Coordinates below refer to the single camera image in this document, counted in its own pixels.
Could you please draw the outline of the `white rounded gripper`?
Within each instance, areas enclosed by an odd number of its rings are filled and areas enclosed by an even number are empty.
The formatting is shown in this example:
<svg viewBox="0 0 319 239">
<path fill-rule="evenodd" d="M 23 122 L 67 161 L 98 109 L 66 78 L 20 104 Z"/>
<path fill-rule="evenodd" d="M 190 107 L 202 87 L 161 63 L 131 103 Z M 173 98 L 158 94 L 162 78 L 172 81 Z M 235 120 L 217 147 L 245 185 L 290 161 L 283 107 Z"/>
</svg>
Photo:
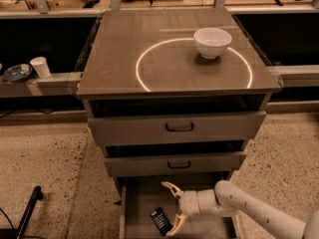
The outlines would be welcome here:
<svg viewBox="0 0 319 239">
<path fill-rule="evenodd" d="M 182 213 L 175 216 L 172 228 L 166 233 L 167 237 L 175 236 L 185 225 L 187 217 L 217 212 L 217 200 L 213 189 L 183 192 L 168 181 L 163 181 L 161 185 L 168 188 L 173 197 L 178 199 L 179 209 Z"/>
</svg>

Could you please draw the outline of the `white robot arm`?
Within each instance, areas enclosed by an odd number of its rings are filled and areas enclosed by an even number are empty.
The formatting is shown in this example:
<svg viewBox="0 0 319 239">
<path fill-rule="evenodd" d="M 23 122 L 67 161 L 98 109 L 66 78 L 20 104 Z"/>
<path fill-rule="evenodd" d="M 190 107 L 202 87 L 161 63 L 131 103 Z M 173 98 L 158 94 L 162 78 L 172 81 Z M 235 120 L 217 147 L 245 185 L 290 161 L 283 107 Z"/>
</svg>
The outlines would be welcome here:
<svg viewBox="0 0 319 239">
<path fill-rule="evenodd" d="M 254 198 L 227 180 L 219 180 L 213 189 L 201 191 L 182 191 L 168 181 L 161 185 L 178 200 L 181 211 L 175 216 L 167 236 L 176 235 L 191 216 L 212 214 L 230 217 L 240 210 L 276 239 L 319 239 L 319 211 L 303 222 Z"/>
</svg>

